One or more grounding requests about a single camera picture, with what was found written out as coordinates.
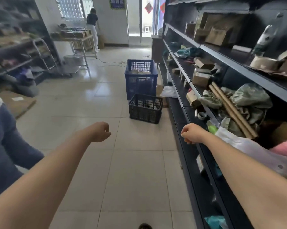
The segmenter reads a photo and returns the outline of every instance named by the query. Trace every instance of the blue jeans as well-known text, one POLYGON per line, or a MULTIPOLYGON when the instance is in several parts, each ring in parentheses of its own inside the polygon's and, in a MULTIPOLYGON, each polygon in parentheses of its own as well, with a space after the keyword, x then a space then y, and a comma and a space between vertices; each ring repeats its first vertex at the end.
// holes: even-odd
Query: blue jeans
POLYGON ((7 107, 0 107, 0 194, 23 173, 15 165, 30 169, 44 155, 30 146, 16 129, 16 120, 7 107))

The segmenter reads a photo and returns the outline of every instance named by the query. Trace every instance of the plastic basket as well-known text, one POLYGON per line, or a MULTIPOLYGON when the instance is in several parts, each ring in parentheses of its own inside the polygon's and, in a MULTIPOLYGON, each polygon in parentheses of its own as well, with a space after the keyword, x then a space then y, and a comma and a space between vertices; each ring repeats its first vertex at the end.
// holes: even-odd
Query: plastic basket
POLYGON ((128 59, 125 71, 127 99, 130 100, 135 93, 156 96, 157 76, 154 60, 128 59), (151 74, 133 74, 133 70, 151 74))
POLYGON ((158 124, 161 118, 163 99, 135 94, 129 103, 130 118, 158 124))

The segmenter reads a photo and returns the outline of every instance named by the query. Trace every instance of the cardboard tube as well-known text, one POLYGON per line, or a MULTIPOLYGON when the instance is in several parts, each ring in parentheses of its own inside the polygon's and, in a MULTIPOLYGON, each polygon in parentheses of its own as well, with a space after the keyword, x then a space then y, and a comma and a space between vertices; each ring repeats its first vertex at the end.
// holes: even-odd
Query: cardboard tube
POLYGON ((220 94, 217 92, 217 90, 212 85, 209 85, 209 88, 215 94, 216 97, 218 97, 219 99, 222 100, 222 103, 223 103, 227 113, 236 122, 236 124, 239 126, 241 131, 244 133, 245 137, 252 140, 253 139, 252 134, 243 125, 241 120, 237 117, 237 115, 233 112, 233 110, 229 107, 229 105, 223 100, 223 98, 220 96, 220 94))
POLYGON ((220 94, 221 99, 226 102, 229 107, 232 109, 232 111, 237 115, 237 117, 241 120, 242 124, 248 129, 248 131, 251 133, 253 138, 258 137, 258 134, 252 127, 249 125, 249 123, 244 119, 244 117, 241 115, 241 113, 235 108, 233 103, 224 95, 222 90, 215 84, 215 82, 212 82, 211 85, 217 90, 217 92, 220 94))

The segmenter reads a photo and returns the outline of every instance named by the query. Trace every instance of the shoe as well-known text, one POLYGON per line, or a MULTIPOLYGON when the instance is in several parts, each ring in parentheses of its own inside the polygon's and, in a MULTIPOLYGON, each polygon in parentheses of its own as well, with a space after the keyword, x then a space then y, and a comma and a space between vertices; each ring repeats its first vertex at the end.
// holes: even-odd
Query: shoe
POLYGON ((153 228, 147 223, 142 223, 138 229, 153 229, 153 228))

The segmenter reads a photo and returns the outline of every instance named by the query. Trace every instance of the sign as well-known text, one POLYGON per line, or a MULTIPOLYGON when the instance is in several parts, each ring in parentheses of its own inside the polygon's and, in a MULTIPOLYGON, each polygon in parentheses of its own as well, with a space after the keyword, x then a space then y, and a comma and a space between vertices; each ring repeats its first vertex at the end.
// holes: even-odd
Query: sign
POLYGON ((146 5, 145 9, 146 9, 146 11, 147 11, 148 14, 149 14, 149 13, 151 13, 151 11, 153 10, 153 7, 152 7, 152 5, 151 5, 150 3, 148 3, 148 4, 146 5))
POLYGON ((110 0, 111 9, 125 9, 125 0, 110 0))

